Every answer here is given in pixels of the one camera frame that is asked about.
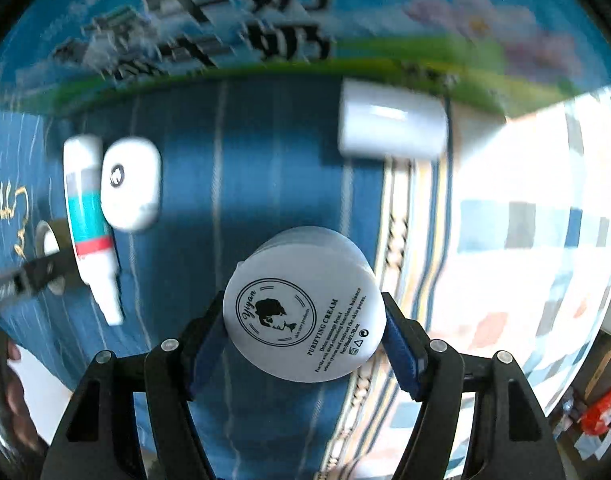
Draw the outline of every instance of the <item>red plastic bag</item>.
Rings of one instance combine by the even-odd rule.
[[[583,433],[601,435],[609,430],[611,422],[611,388],[607,394],[588,408],[581,417],[581,429]]]

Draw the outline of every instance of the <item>red stripe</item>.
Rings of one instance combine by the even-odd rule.
[[[94,238],[93,240],[74,244],[74,247],[76,248],[76,253],[79,256],[87,256],[88,254],[98,253],[99,251],[104,251],[105,249],[111,249],[112,237],[102,236],[101,238]]]

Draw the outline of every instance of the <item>metal screw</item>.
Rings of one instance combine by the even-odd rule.
[[[497,353],[497,359],[502,363],[509,365],[514,358],[512,357],[512,354],[510,352],[501,350],[499,353]]]
[[[112,352],[110,352],[109,350],[101,350],[98,354],[96,354],[96,357],[94,359],[98,364],[104,365],[111,358],[112,358]]]
[[[164,352],[172,352],[178,348],[178,341],[176,339],[166,339],[160,344]]]
[[[429,347],[435,352],[445,352],[447,350],[447,343],[442,339],[432,339],[429,342]]]

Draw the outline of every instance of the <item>checkered cloth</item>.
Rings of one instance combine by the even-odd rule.
[[[549,413],[611,295],[611,87],[507,123],[447,107],[441,160],[386,167],[377,275],[432,337],[512,352]],[[355,379],[321,478],[390,478],[420,405],[382,353]],[[473,410],[468,394],[447,477]]]

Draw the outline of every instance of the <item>black round logo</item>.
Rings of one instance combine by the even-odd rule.
[[[299,344],[316,325],[310,297],[279,278],[263,278],[243,287],[236,298],[236,316],[245,332],[270,346]]]
[[[109,183],[112,187],[119,187],[123,184],[123,180],[125,178],[125,169],[123,164],[115,164],[114,168],[109,174]]]

